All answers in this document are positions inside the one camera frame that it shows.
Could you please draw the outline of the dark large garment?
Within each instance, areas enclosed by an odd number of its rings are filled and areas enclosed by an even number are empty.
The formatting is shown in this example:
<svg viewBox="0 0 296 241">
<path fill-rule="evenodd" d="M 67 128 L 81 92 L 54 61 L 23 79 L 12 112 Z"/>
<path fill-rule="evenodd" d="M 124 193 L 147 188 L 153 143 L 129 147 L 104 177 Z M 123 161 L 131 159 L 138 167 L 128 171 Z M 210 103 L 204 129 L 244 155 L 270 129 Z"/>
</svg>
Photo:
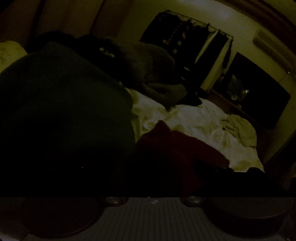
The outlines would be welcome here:
<svg viewBox="0 0 296 241">
<path fill-rule="evenodd" d="M 38 192 L 164 197 L 197 191 L 197 178 L 229 167 L 218 150 L 163 122 L 135 139 L 128 59 L 27 55 L 1 73 L 1 158 Z"/>
</svg>

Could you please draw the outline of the small pale crumpled cloth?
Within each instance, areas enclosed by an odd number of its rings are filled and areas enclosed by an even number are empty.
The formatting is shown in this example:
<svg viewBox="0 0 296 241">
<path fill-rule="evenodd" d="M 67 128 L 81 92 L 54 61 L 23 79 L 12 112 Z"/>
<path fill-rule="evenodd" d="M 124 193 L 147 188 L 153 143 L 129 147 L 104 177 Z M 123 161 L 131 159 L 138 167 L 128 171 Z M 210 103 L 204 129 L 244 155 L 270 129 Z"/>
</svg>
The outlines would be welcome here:
<svg viewBox="0 0 296 241">
<path fill-rule="evenodd" d="M 256 148 L 257 135 L 252 124 L 235 114 L 221 120 L 223 129 L 234 136 L 244 147 Z"/>
</svg>

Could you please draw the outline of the white floral bed sheet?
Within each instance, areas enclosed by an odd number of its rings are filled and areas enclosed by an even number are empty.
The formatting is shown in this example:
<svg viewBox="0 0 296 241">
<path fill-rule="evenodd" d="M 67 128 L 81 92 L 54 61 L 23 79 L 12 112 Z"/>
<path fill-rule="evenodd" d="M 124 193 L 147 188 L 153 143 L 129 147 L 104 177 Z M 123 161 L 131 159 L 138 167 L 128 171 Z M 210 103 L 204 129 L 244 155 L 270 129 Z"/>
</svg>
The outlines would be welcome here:
<svg viewBox="0 0 296 241">
<path fill-rule="evenodd" d="M 110 60 L 111 65 L 115 65 L 115 61 L 123 57 L 125 61 L 135 60 L 137 64 L 139 57 L 132 48 L 126 49 L 124 45 L 117 45 L 117 42 L 112 41 L 99 45 L 96 55 L 105 58 L 103 62 Z M 28 56 L 27 52 L 17 42 L 1 43 L 1 76 L 4 71 L 9 70 L 9 67 L 13 67 L 14 63 L 25 56 Z M 144 95 L 128 88 L 123 88 L 123 90 L 134 103 L 131 118 L 132 137 L 135 137 L 136 142 L 149 133 L 159 121 L 164 121 L 170 130 L 186 134 L 194 140 L 198 139 L 202 141 L 201 144 L 208 144 L 210 154 L 214 154 L 214 150 L 217 151 L 229 161 L 229 167 L 235 172 L 247 172 L 249 168 L 258 168 L 264 172 L 256 149 L 244 147 L 234 136 L 223 129 L 221 120 L 227 118 L 228 115 L 209 100 L 201 98 L 201 105 L 198 107 L 179 104 L 171 110 L 165 110 L 164 104 L 152 100 L 147 96 L 148 94 Z M 82 161 L 83 158 L 79 157 L 78 152 L 70 153 L 70 140 L 57 147 L 60 149 L 50 156 L 52 160 L 55 156 L 69 163 Z"/>
</svg>

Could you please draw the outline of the wall air conditioner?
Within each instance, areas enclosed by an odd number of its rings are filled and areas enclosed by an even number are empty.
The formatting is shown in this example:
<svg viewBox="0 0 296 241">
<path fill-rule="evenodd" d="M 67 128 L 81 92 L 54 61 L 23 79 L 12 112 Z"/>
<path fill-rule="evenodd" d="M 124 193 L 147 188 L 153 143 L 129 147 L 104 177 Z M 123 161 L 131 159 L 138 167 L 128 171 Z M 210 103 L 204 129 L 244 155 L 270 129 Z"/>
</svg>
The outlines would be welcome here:
<svg viewBox="0 0 296 241">
<path fill-rule="evenodd" d="M 267 33 L 258 30 L 253 43 L 286 72 L 295 74 L 295 55 L 282 42 L 279 43 Z"/>
</svg>

